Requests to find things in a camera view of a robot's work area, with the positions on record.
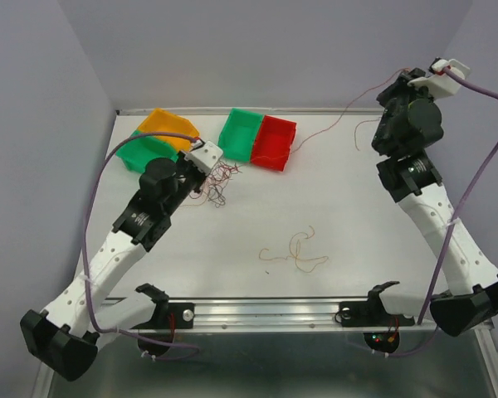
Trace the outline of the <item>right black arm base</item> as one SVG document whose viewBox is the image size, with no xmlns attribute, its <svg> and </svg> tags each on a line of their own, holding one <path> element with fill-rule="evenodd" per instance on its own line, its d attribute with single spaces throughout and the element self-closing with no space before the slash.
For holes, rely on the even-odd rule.
<svg viewBox="0 0 498 398">
<path fill-rule="evenodd" d="M 380 331 L 364 332 L 364 340 L 369 348 L 387 354 L 398 349 L 400 327 L 415 325 L 413 317 L 389 314 L 381 303 L 373 300 L 341 303 L 334 320 L 344 328 L 381 328 Z"/>
</svg>

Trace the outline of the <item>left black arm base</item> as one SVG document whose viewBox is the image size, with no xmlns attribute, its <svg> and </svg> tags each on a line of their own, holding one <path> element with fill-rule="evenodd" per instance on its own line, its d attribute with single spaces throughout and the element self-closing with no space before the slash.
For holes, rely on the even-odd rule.
<svg viewBox="0 0 498 398">
<path fill-rule="evenodd" d="M 164 301 L 156 303 L 151 318 L 139 323 L 134 328 L 139 330 L 139 335 L 174 344 L 178 329 L 187 330 L 193 328 L 194 304 L 193 303 L 170 303 Z"/>
</svg>

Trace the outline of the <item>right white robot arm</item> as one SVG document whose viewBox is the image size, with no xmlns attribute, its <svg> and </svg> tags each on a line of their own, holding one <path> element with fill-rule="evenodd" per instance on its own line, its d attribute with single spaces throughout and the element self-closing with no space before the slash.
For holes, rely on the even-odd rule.
<svg viewBox="0 0 498 398">
<path fill-rule="evenodd" d="M 383 187 L 414 222 L 437 263 L 426 293 L 389 292 L 388 286 L 365 304 L 374 323 L 394 314 L 432 319 L 456 337 L 498 314 L 498 268 L 484 255 L 460 214 L 480 174 L 452 205 L 442 177 L 425 150 L 443 136 L 437 100 L 461 87 L 498 100 L 498 94 L 467 82 L 469 67 L 451 59 L 435 61 L 428 71 L 403 71 L 377 97 L 383 114 L 371 146 L 385 159 L 378 164 Z"/>
</svg>

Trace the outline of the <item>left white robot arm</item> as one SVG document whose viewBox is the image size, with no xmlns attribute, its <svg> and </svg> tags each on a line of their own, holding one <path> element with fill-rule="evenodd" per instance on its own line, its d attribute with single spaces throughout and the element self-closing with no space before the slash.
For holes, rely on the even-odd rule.
<svg viewBox="0 0 498 398">
<path fill-rule="evenodd" d="M 109 293 L 171 226 L 171 216 L 191 192 L 198 192 L 221 158 L 208 148 L 180 152 L 178 159 L 150 161 L 139 190 L 113 224 L 95 256 L 71 284 L 43 310 L 20 321 L 28 351 L 67 381 L 83 376 L 105 345 L 102 336 L 139 339 L 149 357 L 175 346 L 177 314 L 168 295 L 152 284 L 118 305 L 119 313 L 101 327 L 95 320 Z"/>
</svg>

